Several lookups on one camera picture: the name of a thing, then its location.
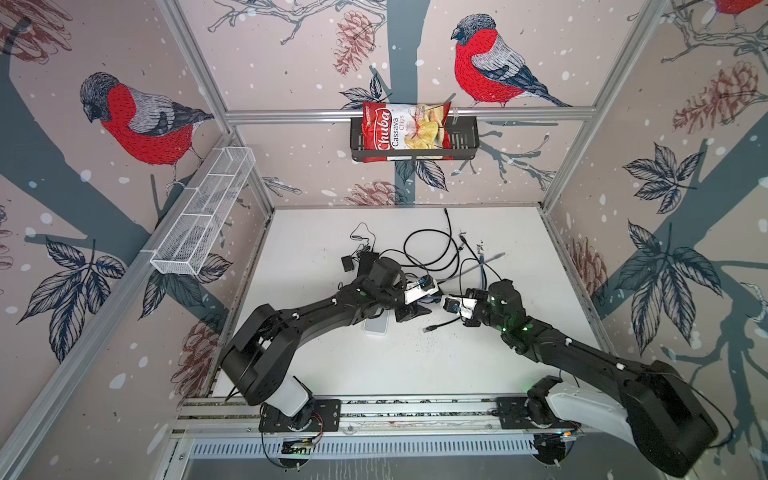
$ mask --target cassava chips bag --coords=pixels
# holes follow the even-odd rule
[[[364,103],[362,137],[366,150],[428,150],[450,148],[445,118],[451,104],[409,105]],[[410,160],[411,157],[368,157],[364,161]],[[418,157],[443,159],[444,157]]]

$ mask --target white table surface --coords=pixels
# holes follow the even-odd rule
[[[506,252],[490,265],[514,282],[528,315],[599,348],[535,208],[460,207],[449,208],[449,215],[457,243],[461,231],[471,246],[483,243],[486,258]],[[376,235],[377,252],[401,250],[414,230],[448,231],[442,208],[278,210],[237,328],[263,303],[276,310],[306,305],[332,296],[339,282],[354,280],[356,270],[345,273],[341,257],[358,246],[349,234],[361,221]],[[408,252],[429,262],[446,241],[437,233],[420,233],[409,242]],[[406,263],[399,253],[386,256]],[[462,259],[466,257],[470,254],[462,251]],[[416,268],[406,271],[421,275]],[[489,282],[495,280],[493,273],[487,274]],[[480,270],[465,274],[462,287],[479,288]],[[458,293],[458,281],[442,288]],[[557,375],[558,369],[514,353],[491,327],[466,328],[456,322],[424,333],[425,326],[455,318],[438,304],[427,307],[432,314],[406,323],[392,318],[385,336],[365,334],[361,322],[315,338],[296,351],[288,375],[315,395],[326,396],[526,392],[543,376]],[[225,396],[231,388],[232,382],[220,373],[214,396]]]

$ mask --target bird illustration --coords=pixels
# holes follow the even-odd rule
[[[743,25],[739,25],[739,14],[756,6],[761,3],[761,1],[762,0],[692,0],[691,2],[683,4],[680,8],[690,7],[701,2],[711,3],[714,5],[714,13],[712,14],[712,18],[705,22],[706,24],[704,28],[708,29],[710,23],[712,23],[719,14],[724,13],[726,15],[733,15],[733,24],[735,25],[733,30],[736,30],[738,28],[744,28]]]
[[[94,73],[80,87],[80,101],[88,120],[99,119],[104,129],[136,160],[150,165],[173,165],[192,148],[197,128],[214,116],[189,108],[165,95],[145,94],[104,72]]]
[[[464,17],[451,35],[456,40],[456,81],[478,103],[506,105],[512,98],[539,97],[570,107],[549,94],[525,66],[525,59],[504,43],[490,15]]]

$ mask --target white wire basket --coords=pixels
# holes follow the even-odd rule
[[[150,262],[160,273],[197,275],[256,159],[247,147],[225,147]]]

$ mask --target leaf illustration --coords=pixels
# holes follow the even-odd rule
[[[165,276],[167,291],[174,296],[178,303],[184,306],[203,304],[203,294],[200,293],[200,283],[191,275],[169,273]]]
[[[661,201],[659,210],[656,213],[665,214],[671,212],[680,204],[681,200],[683,200],[683,192],[679,188],[673,188],[664,195],[664,199]]]
[[[414,160],[395,160],[395,171],[405,182],[416,171],[416,162]]]
[[[690,343],[690,330],[696,319],[696,306],[690,296],[685,278],[674,268],[661,272],[661,286],[664,290],[664,312]]]
[[[370,101],[371,95],[365,88],[354,87],[340,92],[351,101]]]
[[[88,310],[96,314],[111,293],[109,283],[98,273],[90,271],[87,273],[84,283]]]
[[[656,274],[655,258],[645,255],[632,257],[621,267],[619,283],[616,288],[638,290],[651,276]]]
[[[232,265],[232,262],[227,262],[222,256],[209,253],[203,263],[203,268],[200,269],[200,273],[197,275],[197,280],[200,283],[210,283],[218,280],[220,276],[226,273],[230,265]]]
[[[624,165],[622,168],[628,171],[630,175],[639,178],[640,180],[661,180],[664,178],[664,173],[662,173],[661,169],[656,165],[656,162],[648,160],[647,158],[635,160]]]
[[[109,278],[123,278],[125,267],[120,260],[104,255],[96,259],[96,271]]]
[[[417,160],[416,174],[430,187],[448,191],[445,186],[445,174],[442,168],[434,160]]]
[[[701,160],[701,152],[697,152],[693,155],[689,155],[688,158],[683,160],[683,163],[680,164],[680,168],[677,169],[677,180],[685,180],[686,178],[690,177],[690,175],[696,170],[696,167],[699,165],[699,161]]]
[[[371,91],[371,96],[374,97],[376,100],[379,100],[382,96],[382,84],[379,81],[378,75],[373,75],[371,78],[371,83],[368,86],[368,88]]]
[[[677,160],[675,159],[674,152],[668,147],[662,147],[656,143],[654,145],[656,146],[655,161],[659,170],[661,170],[661,173],[666,178],[674,178],[674,173],[677,170]]]
[[[642,187],[640,187],[640,190],[638,190],[634,196],[640,197],[645,200],[653,200],[658,197],[661,197],[666,192],[668,192],[669,189],[671,188],[672,188],[672,184],[670,184],[665,180],[648,182]]]
[[[61,266],[70,270],[77,270],[85,265],[85,257],[80,253],[80,250],[70,247],[66,243],[54,242],[46,237],[45,246],[48,247],[48,254],[51,255],[53,261]]]
[[[59,363],[69,353],[74,343],[80,338],[83,331],[85,318],[85,294],[84,285],[78,281],[67,290],[66,294],[56,303],[56,308],[51,316],[51,325],[48,327],[48,341],[51,350],[56,354]]]
[[[632,239],[632,243],[637,249],[646,255],[653,256],[661,253],[661,245],[654,235],[645,230],[640,225],[627,221],[629,223],[629,237]]]
[[[678,247],[672,252],[672,266],[699,285],[708,286],[723,296],[720,278],[707,258],[690,247]]]
[[[144,289],[144,302],[142,303],[141,316],[139,319],[143,319],[160,306],[160,302],[163,301],[167,288],[168,283],[166,276],[157,270],[152,270],[152,273],[149,276],[149,281],[147,281],[147,288]]]
[[[632,296],[632,329],[642,355],[659,329],[661,315],[661,288],[653,276]]]
[[[55,308],[74,288],[74,285],[80,283],[80,275],[80,271],[65,270],[43,280],[40,286],[32,292],[27,311],[18,322]]]

